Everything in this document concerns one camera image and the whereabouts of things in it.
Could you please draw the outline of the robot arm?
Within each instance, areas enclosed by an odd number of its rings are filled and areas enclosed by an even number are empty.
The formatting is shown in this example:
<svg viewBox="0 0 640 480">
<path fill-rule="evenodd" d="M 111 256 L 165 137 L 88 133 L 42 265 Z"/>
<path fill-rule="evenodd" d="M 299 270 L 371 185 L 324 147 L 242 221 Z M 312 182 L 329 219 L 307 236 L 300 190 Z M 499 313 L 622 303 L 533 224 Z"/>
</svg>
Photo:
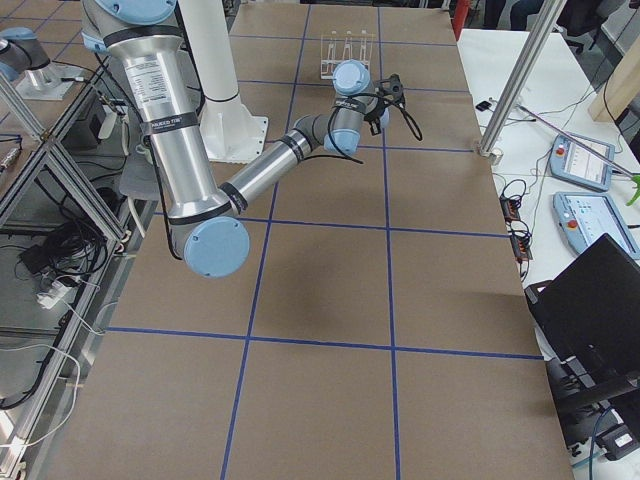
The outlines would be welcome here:
<svg viewBox="0 0 640 480">
<path fill-rule="evenodd" d="M 86 1 L 87 48 L 119 60 L 170 197 L 167 237 L 189 268 L 220 278 L 250 250 L 240 214 L 324 148 L 352 159 L 369 123 L 388 122 L 388 91 L 357 60 L 333 73 L 327 115 L 300 118 L 269 147 L 266 119 L 243 105 L 227 22 L 218 1 Z"/>
</svg>

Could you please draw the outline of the second robot base mount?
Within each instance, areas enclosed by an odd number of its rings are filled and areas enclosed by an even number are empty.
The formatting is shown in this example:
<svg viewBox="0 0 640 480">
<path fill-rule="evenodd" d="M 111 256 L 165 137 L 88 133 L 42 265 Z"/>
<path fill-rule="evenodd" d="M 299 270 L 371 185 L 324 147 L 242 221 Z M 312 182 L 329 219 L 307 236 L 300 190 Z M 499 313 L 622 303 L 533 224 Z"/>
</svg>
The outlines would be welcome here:
<svg viewBox="0 0 640 480">
<path fill-rule="evenodd" d="M 26 27 L 1 32 L 1 75 L 15 82 L 23 99 L 61 101 L 74 84 L 83 84 L 84 69 L 55 65 L 35 33 Z"/>
</svg>

